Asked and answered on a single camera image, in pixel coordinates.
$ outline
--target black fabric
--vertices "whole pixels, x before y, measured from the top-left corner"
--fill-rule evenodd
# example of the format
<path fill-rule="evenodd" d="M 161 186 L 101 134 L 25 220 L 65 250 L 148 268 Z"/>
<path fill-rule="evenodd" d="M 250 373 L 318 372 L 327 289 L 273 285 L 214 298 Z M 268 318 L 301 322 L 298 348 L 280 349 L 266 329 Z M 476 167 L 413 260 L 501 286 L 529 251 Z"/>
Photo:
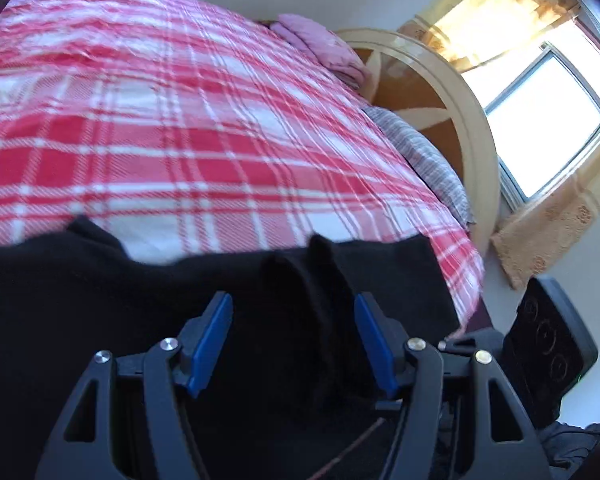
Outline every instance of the black fabric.
<path fill-rule="evenodd" d="M 85 218 L 0 247 L 0 479 L 32 478 L 43 445 L 99 349 L 144 352 L 176 335 L 216 290 L 234 323 L 212 380 L 189 403 L 212 479 L 307 478 L 378 418 L 352 320 L 369 290 L 407 332 L 436 343 L 458 319 L 429 240 L 131 261 Z M 342 477 L 380 471 L 376 449 Z"/>
<path fill-rule="evenodd" d="M 568 480 L 600 440 L 600 423 L 586 428 L 554 422 L 538 431 L 554 480 Z"/>

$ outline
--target pink folded cloth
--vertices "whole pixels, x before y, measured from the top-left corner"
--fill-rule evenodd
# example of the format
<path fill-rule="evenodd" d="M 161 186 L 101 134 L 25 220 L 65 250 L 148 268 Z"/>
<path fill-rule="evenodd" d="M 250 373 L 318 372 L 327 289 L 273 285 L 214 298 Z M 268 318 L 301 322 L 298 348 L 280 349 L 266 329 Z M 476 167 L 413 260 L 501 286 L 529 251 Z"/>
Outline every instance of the pink folded cloth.
<path fill-rule="evenodd" d="M 302 52 L 306 53 L 306 49 L 310 50 L 318 62 L 328 70 L 350 76 L 359 86 L 362 86 L 365 79 L 369 77 L 368 68 L 355 51 L 320 23 L 297 14 L 280 14 L 278 24 L 285 29 L 282 34 L 280 34 L 282 28 L 274 27 L 276 24 L 271 26 L 271 30 L 292 45 L 298 45 L 298 49 Z M 291 33 L 299 38 L 302 46 L 299 46 L 300 44 L 295 39 L 293 41 L 287 39 L 283 35 L 286 33 Z"/>
<path fill-rule="evenodd" d="M 298 49 L 300 52 L 307 55 L 309 58 L 311 58 L 311 60 L 315 61 L 316 63 L 320 63 L 317 56 L 312 52 L 312 50 L 308 46 L 306 46 L 306 43 L 300 38 L 298 38 L 298 36 L 292 33 L 282 23 L 271 23 L 269 29 L 275 32 L 277 35 L 279 35 L 280 38 L 285 40 L 287 43 L 296 47 L 296 49 Z"/>

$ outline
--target black plastic bracket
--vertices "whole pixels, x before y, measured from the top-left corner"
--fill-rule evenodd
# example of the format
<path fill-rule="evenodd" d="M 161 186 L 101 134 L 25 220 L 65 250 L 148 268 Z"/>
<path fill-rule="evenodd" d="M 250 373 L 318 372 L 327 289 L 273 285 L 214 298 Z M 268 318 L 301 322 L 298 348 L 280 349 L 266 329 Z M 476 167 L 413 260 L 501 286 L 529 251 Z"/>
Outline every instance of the black plastic bracket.
<path fill-rule="evenodd" d="M 436 450 L 443 362 L 439 352 L 426 344 L 422 350 L 404 347 L 407 361 L 416 367 L 410 405 L 400 411 L 398 427 L 381 480 L 427 480 Z"/>
<path fill-rule="evenodd" d="M 463 438 L 474 436 L 474 459 L 461 476 L 462 480 L 495 477 L 501 480 L 550 480 L 546 455 L 518 396 L 495 359 L 481 363 L 476 354 L 471 362 L 474 430 L 462 434 Z M 503 401 L 498 407 L 493 406 L 491 398 L 496 388 Z M 496 410 L 509 410 L 511 422 L 519 431 L 514 440 L 498 442 L 499 439 L 494 437 L 492 418 Z"/>
<path fill-rule="evenodd" d="M 38 464 L 36 480 L 93 480 L 94 471 L 101 480 L 126 480 L 114 464 L 112 450 L 116 362 L 110 352 L 101 354 L 107 361 L 91 359 L 62 409 Z M 80 425 L 91 427 L 79 431 Z"/>
<path fill-rule="evenodd" d="M 149 438 L 160 480 L 199 480 L 173 391 L 170 361 L 180 351 L 160 343 L 144 357 L 142 380 Z"/>

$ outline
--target silver rivet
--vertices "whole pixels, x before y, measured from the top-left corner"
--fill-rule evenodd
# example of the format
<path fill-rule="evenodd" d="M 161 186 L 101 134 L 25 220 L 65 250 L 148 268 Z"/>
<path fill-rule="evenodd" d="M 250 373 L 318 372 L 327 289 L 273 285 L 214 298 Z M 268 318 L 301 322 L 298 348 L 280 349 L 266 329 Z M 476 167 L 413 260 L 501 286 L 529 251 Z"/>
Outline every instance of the silver rivet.
<path fill-rule="evenodd" d="M 420 339 L 419 337 L 412 337 L 411 339 L 409 339 L 407 341 L 407 346 L 411 350 L 420 351 L 420 350 L 424 350 L 424 348 L 425 348 L 425 346 L 427 346 L 427 344 L 424 342 L 423 339 Z"/>
<path fill-rule="evenodd" d="M 163 350 L 173 350 L 178 347 L 178 340 L 174 337 L 166 337 L 160 341 L 160 348 Z"/>
<path fill-rule="evenodd" d="M 492 359 L 493 358 L 491 357 L 491 354 L 486 350 L 478 350 L 475 353 L 475 360 L 478 361 L 480 364 L 488 365 Z"/>
<path fill-rule="evenodd" d="M 93 356 L 93 360 L 98 364 L 106 363 L 109 359 L 111 359 L 111 352 L 109 352 L 109 350 L 99 350 L 96 352 L 96 355 Z"/>

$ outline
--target red plaid blanket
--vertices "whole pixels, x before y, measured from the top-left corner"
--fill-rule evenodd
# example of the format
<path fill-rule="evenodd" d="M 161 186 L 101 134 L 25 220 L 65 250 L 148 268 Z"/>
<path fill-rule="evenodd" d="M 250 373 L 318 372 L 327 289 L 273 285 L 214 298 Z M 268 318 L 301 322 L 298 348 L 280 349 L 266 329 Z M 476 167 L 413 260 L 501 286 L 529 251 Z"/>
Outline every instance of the red plaid blanket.
<path fill-rule="evenodd" d="M 12 0 L 0 244 L 86 214 L 145 262 L 431 238 L 464 326 L 482 260 L 330 72 L 197 0 Z"/>

